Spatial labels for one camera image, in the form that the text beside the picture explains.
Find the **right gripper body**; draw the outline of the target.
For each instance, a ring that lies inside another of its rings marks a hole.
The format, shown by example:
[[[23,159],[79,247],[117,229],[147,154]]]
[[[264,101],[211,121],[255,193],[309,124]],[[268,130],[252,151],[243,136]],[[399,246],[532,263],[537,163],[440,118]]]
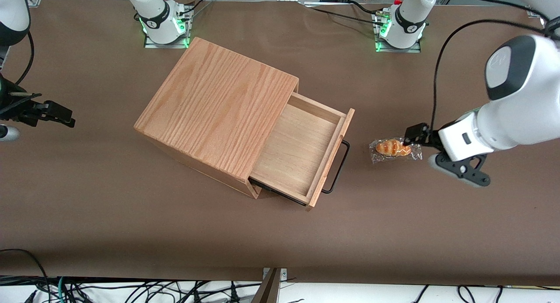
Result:
[[[31,94],[12,81],[0,76],[0,114],[4,116],[12,108],[18,106],[20,100],[30,97]]]

